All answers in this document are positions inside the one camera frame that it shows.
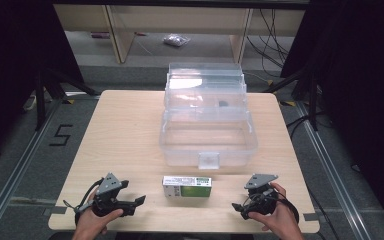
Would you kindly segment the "person's right hand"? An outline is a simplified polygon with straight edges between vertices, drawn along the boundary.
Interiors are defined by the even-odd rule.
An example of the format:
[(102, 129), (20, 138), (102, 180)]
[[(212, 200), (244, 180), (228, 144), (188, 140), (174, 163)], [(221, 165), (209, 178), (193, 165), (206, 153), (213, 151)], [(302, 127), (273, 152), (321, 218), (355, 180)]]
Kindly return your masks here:
[(262, 223), (263, 231), (271, 231), (280, 240), (305, 240), (295, 219), (294, 212), (286, 204), (286, 190), (275, 182), (271, 182), (270, 185), (277, 190), (279, 197), (274, 212), (271, 215), (249, 212), (248, 216)]

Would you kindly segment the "metal floor rail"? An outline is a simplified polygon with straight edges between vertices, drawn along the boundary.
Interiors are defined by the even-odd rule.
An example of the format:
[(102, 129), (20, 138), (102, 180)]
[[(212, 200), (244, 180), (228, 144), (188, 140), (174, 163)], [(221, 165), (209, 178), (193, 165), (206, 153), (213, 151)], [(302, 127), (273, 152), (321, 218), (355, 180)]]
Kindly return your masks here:
[(308, 120), (304, 126), (355, 238), (357, 240), (374, 240), (355, 202), (352, 200), (345, 183), (341, 179), (318, 131), (314, 129), (310, 120)]
[(41, 141), (43, 140), (51, 119), (61, 104), (61, 100), (53, 100), (50, 103), (49, 109), (45, 112), (45, 119), (43, 120), (43, 123), (37, 130), (34, 131), (21, 157), (18, 159), (17, 164), (14, 166), (11, 174), (6, 179), (5, 185), (0, 191), (0, 220), (11, 201), (13, 193), (18, 188), (25, 172), (27, 171), (33, 159), (33, 155), (36, 153)]

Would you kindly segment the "clear plastic bag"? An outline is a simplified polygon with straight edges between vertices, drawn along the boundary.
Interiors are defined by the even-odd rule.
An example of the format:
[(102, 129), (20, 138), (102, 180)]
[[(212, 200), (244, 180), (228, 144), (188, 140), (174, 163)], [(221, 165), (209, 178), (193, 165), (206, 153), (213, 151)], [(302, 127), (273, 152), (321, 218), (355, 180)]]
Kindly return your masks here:
[(190, 39), (179, 34), (168, 34), (163, 38), (163, 43), (173, 47), (181, 47), (187, 44)]

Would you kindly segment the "black metal stand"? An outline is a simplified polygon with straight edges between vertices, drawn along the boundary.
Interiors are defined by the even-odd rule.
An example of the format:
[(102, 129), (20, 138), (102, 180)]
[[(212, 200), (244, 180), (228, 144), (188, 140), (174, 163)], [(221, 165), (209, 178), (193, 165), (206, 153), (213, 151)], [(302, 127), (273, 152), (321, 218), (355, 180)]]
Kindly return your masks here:
[(52, 99), (63, 100), (67, 97), (67, 94), (61, 86), (62, 82), (68, 83), (90, 96), (100, 95), (100, 92), (86, 86), (84, 82), (50, 68), (42, 69), (35, 77), (34, 82), (37, 104), (36, 131), (42, 127), (46, 120), (45, 92), (48, 92)]
[(313, 129), (317, 131), (317, 79), (315, 72), (309, 67), (304, 67), (303, 69), (298, 70), (297, 72), (286, 77), (278, 84), (270, 86), (268, 89), (264, 90), (264, 93), (274, 93), (292, 82), (295, 82), (295, 87), (291, 93), (292, 98), (294, 100), (303, 100), (305, 97), (308, 98), (309, 113), (307, 114), (307, 119)]

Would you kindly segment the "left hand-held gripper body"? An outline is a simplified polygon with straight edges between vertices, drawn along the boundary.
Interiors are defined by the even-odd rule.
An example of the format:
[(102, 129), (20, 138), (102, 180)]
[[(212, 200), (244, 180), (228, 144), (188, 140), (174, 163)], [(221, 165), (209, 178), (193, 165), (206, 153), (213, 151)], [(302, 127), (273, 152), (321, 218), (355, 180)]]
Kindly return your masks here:
[(93, 198), (92, 210), (97, 216), (105, 216), (114, 210), (122, 209), (124, 216), (133, 216), (137, 206), (133, 202), (119, 201), (117, 196), (122, 190), (120, 180), (113, 173), (108, 173), (100, 183)]

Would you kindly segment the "clear plastic storage box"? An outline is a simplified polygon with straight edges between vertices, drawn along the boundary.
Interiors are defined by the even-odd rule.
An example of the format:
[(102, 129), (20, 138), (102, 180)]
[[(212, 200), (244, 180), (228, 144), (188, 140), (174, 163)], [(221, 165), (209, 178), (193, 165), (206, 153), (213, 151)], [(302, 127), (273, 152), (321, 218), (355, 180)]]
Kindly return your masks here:
[(244, 166), (258, 148), (241, 66), (171, 63), (160, 149), (170, 166)]

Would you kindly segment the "black curtain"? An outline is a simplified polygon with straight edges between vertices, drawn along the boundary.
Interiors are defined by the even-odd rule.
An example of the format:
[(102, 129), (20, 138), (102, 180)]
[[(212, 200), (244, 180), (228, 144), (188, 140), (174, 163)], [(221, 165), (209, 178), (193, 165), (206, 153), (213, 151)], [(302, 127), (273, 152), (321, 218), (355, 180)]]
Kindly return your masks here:
[(301, 69), (322, 32), (338, 21), (317, 75), (352, 159), (384, 209), (384, 0), (309, 0), (282, 70)]
[(0, 142), (39, 76), (84, 81), (53, 4), (0, 0)]

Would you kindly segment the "green and white carton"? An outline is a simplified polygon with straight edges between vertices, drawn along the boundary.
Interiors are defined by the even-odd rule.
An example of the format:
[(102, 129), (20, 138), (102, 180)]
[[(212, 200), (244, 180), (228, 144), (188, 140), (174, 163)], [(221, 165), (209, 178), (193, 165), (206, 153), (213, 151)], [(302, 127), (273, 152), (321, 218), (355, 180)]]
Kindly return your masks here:
[(209, 177), (164, 176), (162, 186), (166, 197), (209, 197), (212, 179)]

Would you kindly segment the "person's left hand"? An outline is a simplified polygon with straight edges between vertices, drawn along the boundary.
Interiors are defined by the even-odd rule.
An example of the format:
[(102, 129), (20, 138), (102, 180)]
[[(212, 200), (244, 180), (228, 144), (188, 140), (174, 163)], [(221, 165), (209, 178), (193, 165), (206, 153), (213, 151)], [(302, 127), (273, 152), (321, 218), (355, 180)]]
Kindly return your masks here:
[(122, 209), (117, 209), (105, 216), (97, 216), (91, 207), (85, 209), (78, 220), (72, 240), (95, 240), (99, 234), (107, 232), (107, 225), (123, 214)]

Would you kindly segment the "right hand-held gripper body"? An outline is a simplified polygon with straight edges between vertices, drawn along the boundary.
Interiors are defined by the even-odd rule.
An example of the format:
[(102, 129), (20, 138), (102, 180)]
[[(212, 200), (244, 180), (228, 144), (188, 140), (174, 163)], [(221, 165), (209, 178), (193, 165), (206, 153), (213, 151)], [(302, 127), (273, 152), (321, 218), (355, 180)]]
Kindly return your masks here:
[(254, 201), (244, 202), (245, 212), (241, 216), (247, 220), (249, 212), (258, 212), (262, 215), (272, 214), (276, 208), (278, 192), (270, 185), (277, 175), (253, 174), (244, 188), (247, 191), (256, 191)]

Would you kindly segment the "beige wooden shelf unit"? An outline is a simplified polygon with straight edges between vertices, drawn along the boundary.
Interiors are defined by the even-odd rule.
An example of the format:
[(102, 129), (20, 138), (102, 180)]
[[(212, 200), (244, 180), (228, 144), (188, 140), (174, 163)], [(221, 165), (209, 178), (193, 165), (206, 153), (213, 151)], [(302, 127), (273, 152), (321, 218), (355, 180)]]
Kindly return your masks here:
[(302, 10), (234, 9), (203, 7), (154, 7), (56, 4), (54, 9), (66, 31), (107, 32), (115, 58), (126, 61), (136, 32), (227, 35), (233, 59), (240, 63), (248, 35), (294, 37)]

